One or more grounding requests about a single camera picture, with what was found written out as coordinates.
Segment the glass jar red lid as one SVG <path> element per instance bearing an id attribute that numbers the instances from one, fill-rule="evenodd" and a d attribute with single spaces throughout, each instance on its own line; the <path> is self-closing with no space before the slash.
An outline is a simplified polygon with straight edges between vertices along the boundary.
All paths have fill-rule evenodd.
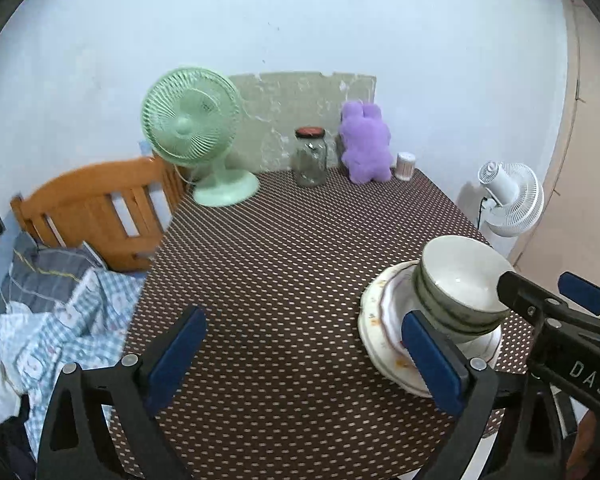
<path id="1" fill-rule="evenodd" d="M 302 188 L 324 183 L 327 174 L 328 148 L 326 131 L 321 127 L 301 127 L 296 135 L 296 151 L 292 158 L 294 180 Z"/>

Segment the yellow floral plate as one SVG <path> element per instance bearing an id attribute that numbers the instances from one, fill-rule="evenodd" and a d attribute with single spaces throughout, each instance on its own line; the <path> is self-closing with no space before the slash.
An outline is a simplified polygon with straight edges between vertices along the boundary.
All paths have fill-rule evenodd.
<path id="1" fill-rule="evenodd" d="M 376 367 L 385 378 L 398 384 L 406 392 L 428 398 L 429 390 L 422 380 L 411 356 L 404 356 L 391 347 L 387 334 L 382 327 L 379 303 L 382 289 L 389 278 L 406 266 L 416 266 L 416 260 L 401 262 L 383 270 L 377 278 L 367 286 L 361 297 L 360 314 L 358 315 L 358 331 L 362 343 Z"/>

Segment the white red-patterned plate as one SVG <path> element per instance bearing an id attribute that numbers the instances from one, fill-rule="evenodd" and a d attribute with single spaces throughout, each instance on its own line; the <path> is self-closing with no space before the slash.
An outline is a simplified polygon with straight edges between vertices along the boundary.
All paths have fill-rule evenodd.
<path id="1" fill-rule="evenodd" d="M 400 269 L 392 278 L 389 278 L 381 292 L 379 312 L 382 327 L 384 328 L 391 347 L 408 356 L 406 345 L 402 338 L 402 321 L 407 313 L 417 310 L 422 311 L 429 323 L 436 330 L 448 336 L 457 344 L 460 351 L 468 358 L 484 359 L 486 362 L 495 362 L 502 348 L 502 330 L 498 326 L 490 333 L 466 333 L 452 330 L 441 324 L 431 310 L 425 306 L 416 292 L 413 275 L 416 266 L 406 266 Z"/>

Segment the green desk fan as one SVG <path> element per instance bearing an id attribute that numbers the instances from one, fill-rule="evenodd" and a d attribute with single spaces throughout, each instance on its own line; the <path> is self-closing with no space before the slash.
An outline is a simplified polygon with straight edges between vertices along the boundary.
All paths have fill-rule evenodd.
<path id="1" fill-rule="evenodd" d="M 143 134 L 162 159 L 177 167 L 208 167 L 193 188 L 194 202 L 206 207 L 233 206 L 259 191 L 254 174 L 225 165 L 241 119 L 238 89 L 201 67 L 164 74 L 148 90 L 140 111 Z"/>

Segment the green patterned wall sheet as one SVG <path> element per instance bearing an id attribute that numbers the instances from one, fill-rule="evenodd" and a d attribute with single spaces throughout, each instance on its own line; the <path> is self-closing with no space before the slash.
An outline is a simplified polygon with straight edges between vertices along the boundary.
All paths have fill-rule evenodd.
<path id="1" fill-rule="evenodd" d="M 327 165 L 339 165 L 338 128 L 342 104 L 373 102 L 372 75 L 278 72 L 230 76 L 242 97 L 242 119 L 227 165 L 252 172 L 285 170 L 296 151 L 296 130 L 326 131 Z"/>

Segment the purple plush toy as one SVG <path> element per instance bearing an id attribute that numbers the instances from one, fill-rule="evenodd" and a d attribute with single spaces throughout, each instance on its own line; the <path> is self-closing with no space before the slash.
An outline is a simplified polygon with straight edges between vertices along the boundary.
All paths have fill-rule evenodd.
<path id="1" fill-rule="evenodd" d="M 378 105 L 345 102 L 341 109 L 339 134 L 343 148 L 341 161 L 354 184 L 391 180 L 391 134 Z"/>

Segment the blue checkered blanket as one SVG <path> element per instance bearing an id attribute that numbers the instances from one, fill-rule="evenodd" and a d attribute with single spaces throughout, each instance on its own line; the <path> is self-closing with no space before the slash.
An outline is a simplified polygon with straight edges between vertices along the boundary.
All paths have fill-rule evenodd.
<path id="1" fill-rule="evenodd" d="M 143 284 L 132 275 L 93 268 L 67 301 L 55 302 L 48 312 L 12 301 L 0 315 L 0 358 L 16 391 L 29 397 L 24 428 L 34 455 L 62 367 L 76 363 L 92 370 L 119 362 Z"/>

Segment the small speckled ceramic bowl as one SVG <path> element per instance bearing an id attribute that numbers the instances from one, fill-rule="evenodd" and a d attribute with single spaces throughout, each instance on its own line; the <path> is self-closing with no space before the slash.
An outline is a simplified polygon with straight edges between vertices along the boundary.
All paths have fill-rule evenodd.
<path id="1" fill-rule="evenodd" d="M 432 325 L 458 342 L 491 333 L 508 315 L 498 299 L 498 280 L 512 265 L 473 238 L 443 235 L 422 250 L 412 278 Z"/>

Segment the grey plaid pillow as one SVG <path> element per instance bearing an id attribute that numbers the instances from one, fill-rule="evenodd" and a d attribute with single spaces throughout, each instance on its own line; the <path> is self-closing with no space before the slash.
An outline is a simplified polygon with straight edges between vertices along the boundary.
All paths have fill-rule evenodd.
<path id="1" fill-rule="evenodd" d="M 91 268 L 108 269 L 106 262 L 83 242 L 78 248 L 48 247 L 21 232 L 12 246 L 12 261 L 0 287 L 0 314 L 10 304 L 24 304 L 32 313 L 65 304 Z"/>

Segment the white standing fan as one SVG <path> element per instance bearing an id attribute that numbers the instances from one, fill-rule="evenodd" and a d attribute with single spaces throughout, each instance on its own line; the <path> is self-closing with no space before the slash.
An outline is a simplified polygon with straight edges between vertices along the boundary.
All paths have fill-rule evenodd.
<path id="1" fill-rule="evenodd" d="M 484 222 L 497 236 L 521 236 L 540 220 L 544 190 L 529 166 L 490 160 L 479 169 L 478 180 L 488 194 Z"/>

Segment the brown polka dot tablecloth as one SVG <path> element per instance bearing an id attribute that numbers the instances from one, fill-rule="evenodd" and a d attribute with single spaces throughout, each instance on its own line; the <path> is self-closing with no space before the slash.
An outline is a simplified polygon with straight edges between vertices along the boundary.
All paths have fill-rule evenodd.
<path id="1" fill-rule="evenodd" d="M 423 174 L 302 188 L 260 177 L 245 203 L 181 201 L 126 337 L 142 352 L 188 306 L 208 332 L 159 415 L 198 479 L 389 479 L 422 466 L 452 428 L 382 376 L 358 336 L 362 292 L 434 237 L 478 238 Z"/>

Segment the wooden bed headboard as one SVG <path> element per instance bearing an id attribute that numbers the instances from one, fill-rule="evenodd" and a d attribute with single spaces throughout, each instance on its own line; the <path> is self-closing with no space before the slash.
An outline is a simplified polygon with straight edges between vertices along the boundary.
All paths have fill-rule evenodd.
<path id="1" fill-rule="evenodd" d="M 12 212 L 23 231 L 53 248 L 87 243 L 116 272 L 146 271 L 164 229 L 149 195 L 159 185 L 173 212 L 185 193 L 178 168 L 157 156 L 101 162 L 65 172 Z"/>

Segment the cotton swab container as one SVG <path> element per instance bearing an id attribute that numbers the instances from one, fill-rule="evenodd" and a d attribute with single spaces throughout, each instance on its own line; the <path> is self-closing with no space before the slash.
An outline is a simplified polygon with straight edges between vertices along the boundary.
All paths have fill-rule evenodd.
<path id="1" fill-rule="evenodd" d="M 416 156 L 410 152 L 399 152 L 396 155 L 394 176 L 401 181 L 411 181 L 416 169 Z"/>

